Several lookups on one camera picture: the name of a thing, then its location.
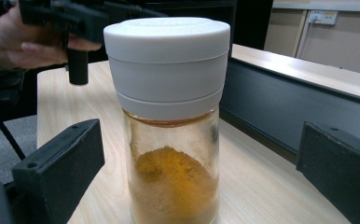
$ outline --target white cap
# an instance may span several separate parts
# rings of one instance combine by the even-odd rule
[[[229,25],[151,18],[104,28],[121,106],[144,119],[187,119],[216,107],[227,71]]]

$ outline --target desk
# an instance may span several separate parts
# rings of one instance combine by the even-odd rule
[[[235,48],[247,54],[248,49]],[[108,62],[92,63],[89,70],[90,83],[83,87],[70,85],[64,68],[38,75],[37,144],[41,147],[74,123],[99,119],[105,166],[70,223],[132,223],[122,110]],[[223,120],[219,141],[221,204],[216,223],[349,223],[294,164]]]

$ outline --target finger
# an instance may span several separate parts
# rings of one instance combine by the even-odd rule
[[[21,48],[24,55],[21,57],[19,64],[25,68],[36,68],[67,62],[66,53],[58,47],[24,42],[21,44]]]
[[[78,49],[78,50],[98,50],[102,44],[90,42],[89,40],[76,37],[74,35],[69,35],[69,40],[67,47],[69,49]]]

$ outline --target floor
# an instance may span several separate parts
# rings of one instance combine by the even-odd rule
[[[36,150],[37,116],[9,120],[5,125],[25,156]],[[0,131],[0,182],[6,184],[12,181],[11,168],[20,161],[11,144]]]

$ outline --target wall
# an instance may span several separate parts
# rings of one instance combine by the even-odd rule
[[[274,0],[273,7],[360,11],[360,0]]]
[[[335,25],[312,26],[309,12],[274,8],[264,50],[360,72],[360,12],[340,11]]]

